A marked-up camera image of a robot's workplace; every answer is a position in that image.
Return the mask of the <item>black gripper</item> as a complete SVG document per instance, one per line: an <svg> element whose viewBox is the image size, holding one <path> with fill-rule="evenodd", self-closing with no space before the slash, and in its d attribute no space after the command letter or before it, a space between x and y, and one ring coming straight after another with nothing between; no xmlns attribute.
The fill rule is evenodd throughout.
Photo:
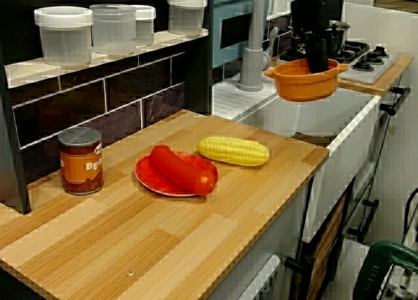
<svg viewBox="0 0 418 300"><path fill-rule="evenodd" d="M329 0L294 0L291 15L293 36L300 39L298 48L306 53L309 71L328 71Z"/></svg>

